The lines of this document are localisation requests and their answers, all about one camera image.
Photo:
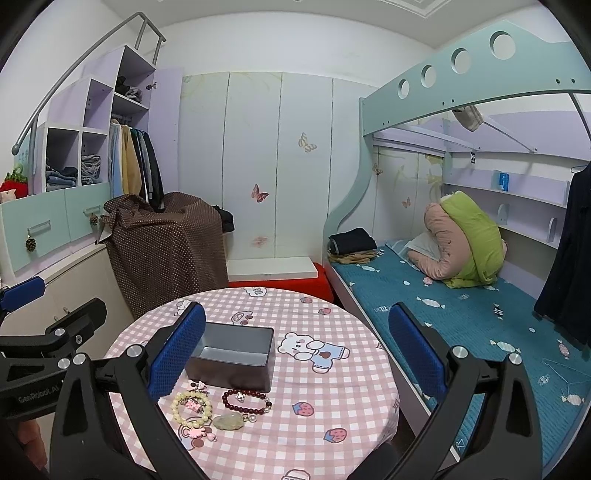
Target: bunk bed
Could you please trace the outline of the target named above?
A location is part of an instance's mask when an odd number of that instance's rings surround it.
[[[498,55],[500,37],[513,40],[512,55]],[[460,71],[457,60],[464,52],[470,53],[472,63]],[[426,76],[431,68],[437,72],[432,84]],[[568,94],[576,108],[485,118],[486,125],[476,132],[436,117],[451,108],[548,93]],[[444,157],[442,193],[464,190],[501,229],[557,248],[569,182],[515,176],[513,189],[502,192],[497,186],[499,172],[453,169],[451,153],[505,151],[588,162],[591,132],[576,96],[585,93],[591,93],[591,72],[572,43],[546,43],[507,21],[444,48],[359,100],[359,171],[349,194],[327,218],[325,242],[363,198],[372,175],[372,150],[381,145]],[[422,125],[411,123],[428,117]],[[389,332],[388,312],[398,301],[412,306],[419,321],[435,328],[449,345],[463,345],[490,359],[515,351],[523,355],[540,416],[544,476],[548,475],[588,414],[591,364],[554,324],[532,315],[543,284],[509,264],[493,286],[451,290],[442,283],[424,283],[424,275],[388,246],[380,250],[371,265],[325,262],[325,268],[343,306],[376,333],[381,343],[376,347],[390,354],[402,412],[415,434],[436,401],[422,393],[421,384],[428,380],[410,369]],[[461,457],[481,402],[474,397],[448,464]]]

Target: folded clothes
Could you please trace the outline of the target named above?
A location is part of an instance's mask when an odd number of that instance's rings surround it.
[[[375,250],[375,240],[362,228],[337,233],[329,237],[328,249],[333,255],[349,255],[355,252]]]
[[[68,187],[75,187],[76,186],[76,181],[74,179],[64,179],[62,177],[56,177],[56,176],[49,176],[47,177],[47,184],[53,184],[53,185],[66,185]]]
[[[69,189],[71,187],[69,187],[68,185],[56,185],[54,183],[48,183],[46,185],[46,191],[47,192],[53,192],[54,190],[62,190],[62,189]]]
[[[366,252],[357,252],[349,255],[333,255],[329,252],[329,261],[343,265],[366,264],[377,256],[378,252],[376,250],[367,250]]]
[[[100,156],[82,155],[80,174],[82,175],[82,185],[100,183]]]

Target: red bead bracelet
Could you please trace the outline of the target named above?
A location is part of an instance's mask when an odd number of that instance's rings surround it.
[[[244,402],[244,395],[248,395],[249,397],[260,398],[261,400],[266,400],[265,408],[245,408],[239,407],[237,405],[232,405],[228,401],[228,395],[236,395],[238,401]],[[224,392],[222,395],[222,402],[226,408],[230,410],[237,411],[239,413],[248,413],[248,414],[256,414],[256,415],[263,415],[271,410],[273,403],[269,400],[269,398],[260,392],[255,392],[253,390],[237,390],[237,389],[230,389],[227,392]]]

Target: hanging black coat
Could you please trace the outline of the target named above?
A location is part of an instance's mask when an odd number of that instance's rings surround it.
[[[556,259],[534,311],[591,345],[590,166],[573,176]]]

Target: green blanket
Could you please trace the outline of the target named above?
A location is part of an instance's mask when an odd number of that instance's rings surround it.
[[[444,280],[451,288],[490,285],[505,259],[501,233],[496,223],[464,192],[442,199],[441,207],[462,229],[472,254],[454,278]]]

